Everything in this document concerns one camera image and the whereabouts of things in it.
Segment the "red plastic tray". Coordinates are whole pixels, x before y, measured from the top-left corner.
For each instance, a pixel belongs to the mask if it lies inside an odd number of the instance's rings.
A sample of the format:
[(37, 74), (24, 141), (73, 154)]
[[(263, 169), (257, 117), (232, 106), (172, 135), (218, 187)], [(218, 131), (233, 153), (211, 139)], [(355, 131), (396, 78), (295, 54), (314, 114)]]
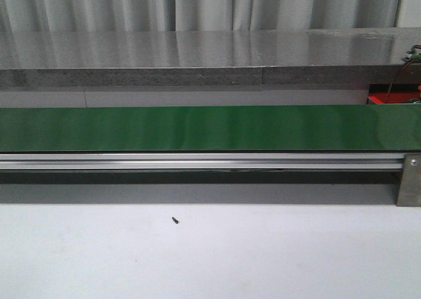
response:
[(367, 99), (368, 104), (419, 104), (420, 95), (418, 93), (403, 92), (391, 93), (371, 93)]

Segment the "green conveyor belt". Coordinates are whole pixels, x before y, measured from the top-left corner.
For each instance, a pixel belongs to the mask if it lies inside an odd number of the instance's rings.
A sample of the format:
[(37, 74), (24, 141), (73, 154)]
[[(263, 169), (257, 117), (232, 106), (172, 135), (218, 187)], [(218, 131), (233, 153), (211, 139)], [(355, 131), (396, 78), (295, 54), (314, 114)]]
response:
[(1, 110), (2, 152), (419, 149), (414, 104)]

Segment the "metal conveyor support bracket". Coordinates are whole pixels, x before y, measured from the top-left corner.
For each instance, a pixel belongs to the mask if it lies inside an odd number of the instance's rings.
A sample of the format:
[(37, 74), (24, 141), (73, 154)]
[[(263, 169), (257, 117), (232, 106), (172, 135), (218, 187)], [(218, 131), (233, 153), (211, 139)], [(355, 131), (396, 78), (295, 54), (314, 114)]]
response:
[(420, 207), (420, 153), (408, 154), (403, 164), (397, 206)]

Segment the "aluminium conveyor side rail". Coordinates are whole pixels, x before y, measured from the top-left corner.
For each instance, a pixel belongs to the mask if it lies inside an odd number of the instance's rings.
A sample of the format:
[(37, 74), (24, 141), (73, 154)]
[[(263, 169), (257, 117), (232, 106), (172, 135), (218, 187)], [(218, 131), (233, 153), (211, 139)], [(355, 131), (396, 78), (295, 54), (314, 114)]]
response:
[(400, 170), (403, 153), (2, 154), (2, 170)]

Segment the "grey pleated curtain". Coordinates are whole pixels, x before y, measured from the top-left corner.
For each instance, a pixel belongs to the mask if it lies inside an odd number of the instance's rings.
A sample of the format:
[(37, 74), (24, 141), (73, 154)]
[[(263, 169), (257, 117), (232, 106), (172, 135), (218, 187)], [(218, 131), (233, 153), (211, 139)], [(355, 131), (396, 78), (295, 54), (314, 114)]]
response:
[(400, 0), (1, 0), (4, 32), (392, 27)]

